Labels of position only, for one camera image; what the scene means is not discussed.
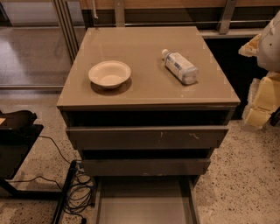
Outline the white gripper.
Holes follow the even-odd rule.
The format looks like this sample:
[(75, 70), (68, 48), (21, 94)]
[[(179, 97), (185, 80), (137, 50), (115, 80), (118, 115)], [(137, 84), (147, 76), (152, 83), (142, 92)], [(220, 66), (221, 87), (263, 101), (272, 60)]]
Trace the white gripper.
[[(239, 49), (238, 53), (245, 57), (256, 57), (260, 37), (261, 34), (255, 35)], [(270, 119), (268, 112), (273, 113), (280, 107), (280, 73), (268, 72), (261, 79), (253, 106), (257, 109), (248, 107), (244, 109), (244, 122), (249, 126), (261, 128)]]

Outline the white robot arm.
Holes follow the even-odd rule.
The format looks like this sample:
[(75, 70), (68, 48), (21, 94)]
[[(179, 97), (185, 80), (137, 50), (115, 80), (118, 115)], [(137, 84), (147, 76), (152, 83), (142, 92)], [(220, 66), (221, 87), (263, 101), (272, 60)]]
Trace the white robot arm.
[(257, 65), (268, 72), (261, 79), (253, 79), (242, 113), (245, 130), (260, 130), (280, 108), (280, 11), (238, 53), (256, 57)]

